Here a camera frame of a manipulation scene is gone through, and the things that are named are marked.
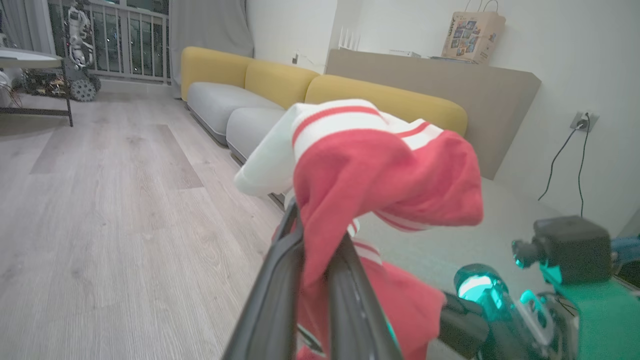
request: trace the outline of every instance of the wheeled robot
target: wheeled robot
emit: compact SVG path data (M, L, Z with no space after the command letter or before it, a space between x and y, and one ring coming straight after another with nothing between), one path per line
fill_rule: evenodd
M76 101L93 101L100 91L100 79L89 74L93 65L93 45L85 41L93 31L91 21L84 13L87 0L77 0L69 8L65 33L68 34L68 54L64 59L65 72L70 86L65 84L60 70L25 71L25 89L33 95L66 96Z

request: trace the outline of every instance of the yellow backrest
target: yellow backrest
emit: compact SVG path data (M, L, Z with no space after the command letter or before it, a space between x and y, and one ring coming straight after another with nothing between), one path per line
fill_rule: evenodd
M246 68L253 61L244 56L189 46L182 51L180 74L182 99L187 101L189 86L197 81L244 87Z
M311 81L305 102L364 99L371 101L380 111L407 122L424 119L442 129L464 136L467 131L467 112L454 102L390 86L322 75Z
M305 101L309 83L318 76L299 67L253 60L246 69L244 88L287 109Z

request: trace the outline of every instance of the table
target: table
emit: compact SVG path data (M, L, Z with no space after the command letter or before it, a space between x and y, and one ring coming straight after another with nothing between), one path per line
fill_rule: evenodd
M68 86L66 110L34 109L34 108L0 108L0 114L25 114L25 115L50 115L69 117L69 125L73 127L74 119L71 116L71 103L69 101L71 84L67 80L67 71L61 57L47 53L38 53L22 49L0 47L0 68L19 67L23 69L48 69L62 68L62 78Z

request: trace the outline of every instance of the yellow sofa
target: yellow sofa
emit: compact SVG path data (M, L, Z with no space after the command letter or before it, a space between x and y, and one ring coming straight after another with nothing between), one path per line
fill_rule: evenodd
M199 47L182 52L181 91L194 117L242 160L297 102L365 99L408 122L467 130L467 113L448 100Z

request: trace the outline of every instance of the table leg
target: table leg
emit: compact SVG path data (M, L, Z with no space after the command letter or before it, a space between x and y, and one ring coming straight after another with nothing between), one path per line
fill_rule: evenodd
M62 80L64 80L66 86L67 86L67 95L65 96L66 100L67 100L67 110L69 111L69 125L71 127L74 126L74 118L71 115L71 102L69 101L70 97L71 97L71 83L69 83L69 81L67 80L67 66L65 66L65 59L62 59Z

